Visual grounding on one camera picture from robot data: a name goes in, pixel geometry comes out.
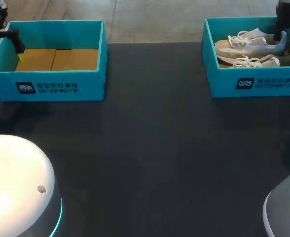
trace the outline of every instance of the logo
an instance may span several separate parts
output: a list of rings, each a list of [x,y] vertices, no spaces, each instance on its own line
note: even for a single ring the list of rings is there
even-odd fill
[[[254,83],[254,78],[239,78],[236,85],[236,90],[251,89]]]
[[[20,94],[35,94],[36,91],[31,82],[16,82]]]

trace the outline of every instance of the cardboard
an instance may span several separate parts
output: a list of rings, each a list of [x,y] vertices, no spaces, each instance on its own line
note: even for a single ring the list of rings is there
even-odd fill
[[[16,66],[18,71],[50,71],[53,65],[55,49],[26,49],[25,60]]]
[[[96,70],[97,49],[57,50],[52,71]]]

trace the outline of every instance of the white dome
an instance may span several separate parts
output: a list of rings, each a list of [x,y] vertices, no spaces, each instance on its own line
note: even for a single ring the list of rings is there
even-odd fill
[[[0,135],[0,237],[28,229],[48,206],[54,183],[51,162],[37,145]]]

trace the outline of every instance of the concrete floor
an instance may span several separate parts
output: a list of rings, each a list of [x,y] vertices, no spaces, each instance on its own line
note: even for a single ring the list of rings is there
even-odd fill
[[[6,0],[8,21],[102,19],[108,42],[200,41],[206,17],[275,15],[278,0]]]

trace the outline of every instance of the shoelace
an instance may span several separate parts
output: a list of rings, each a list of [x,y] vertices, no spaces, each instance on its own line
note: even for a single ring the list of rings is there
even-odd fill
[[[247,32],[248,31],[240,31],[237,36],[228,36],[228,41],[229,41],[230,46],[234,48],[235,45],[248,43],[249,39],[242,37],[242,35]]]
[[[260,67],[261,62],[258,58],[249,59],[247,56],[244,58],[236,58],[236,61],[233,64],[234,68],[255,68]]]

